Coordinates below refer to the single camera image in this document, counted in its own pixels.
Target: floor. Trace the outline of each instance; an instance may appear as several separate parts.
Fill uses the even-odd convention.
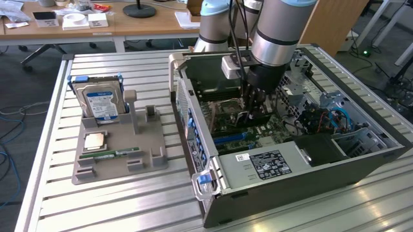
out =
[[[362,31],[370,18],[371,14],[359,18],[354,26],[357,33]],[[362,50],[370,43],[370,39],[373,38],[379,27],[381,24],[378,23],[373,28],[365,43],[361,45],[359,50]],[[146,41],[134,41],[134,43],[130,42],[131,47],[127,49],[127,51],[179,48],[176,40],[152,41],[154,48],[147,48],[144,42]],[[389,69],[396,72],[398,67],[392,64],[412,42],[413,35],[404,30],[394,28],[379,46],[382,53],[373,53],[369,60],[371,62],[389,64]],[[184,46],[194,45],[195,39],[183,39],[183,43]],[[61,48],[68,53],[73,54],[115,52],[115,47],[111,42],[100,42],[96,44],[96,49],[89,48],[87,43],[67,44],[63,45]],[[28,46],[28,48],[29,51],[35,51],[39,46]],[[0,55],[0,70],[3,70],[4,73],[3,77],[0,78],[0,108],[28,105],[35,102],[48,101],[51,98],[61,55],[56,50],[51,49],[31,62],[33,72],[25,73],[21,70],[19,62],[27,55],[28,53],[19,51],[16,46],[11,46],[7,53]],[[367,65],[367,62],[354,58],[347,53],[338,53],[335,59],[349,69],[349,71],[354,71]],[[383,83],[386,80],[386,77],[382,73],[377,74],[374,72],[374,67],[359,71],[357,76],[362,79],[362,81],[374,87],[379,87],[378,83]],[[409,69],[406,77],[413,77],[413,68]],[[47,109],[47,105],[33,108],[31,111],[28,111],[28,113],[39,112],[44,109]],[[21,119],[21,116],[23,115],[15,115],[9,116],[8,118]],[[13,231],[15,228],[19,216],[20,202],[24,196],[25,185],[28,182],[32,162],[37,149],[37,142],[43,130],[44,118],[45,114],[27,116],[24,119],[24,132],[13,141],[5,144],[8,153],[15,159],[21,182],[21,190],[20,194],[13,199],[12,204],[0,208],[0,230],[3,232]],[[16,122],[0,120],[0,135],[3,135],[15,126],[15,123]],[[5,164],[0,166],[0,175],[3,175],[5,168]],[[9,199],[9,197],[16,192],[16,187],[16,177],[11,171],[7,177],[0,181],[0,202],[4,202]]]

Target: aluminum workbench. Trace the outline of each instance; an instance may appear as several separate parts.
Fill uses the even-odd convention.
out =
[[[413,141],[409,122],[319,48],[306,48]],[[168,55],[183,51],[75,55],[72,60],[61,61],[16,231],[412,231],[412,152],[351,186],[220,227],[202,227],[168,98]],[[124,88],[136,90],[136,109],[155,104],[160,110],[168,168],[75,186],[71,175],[81,110],[65,77],[118,72],[124,77]],[[315,72],[314,79],[322,83],[323,74]]]

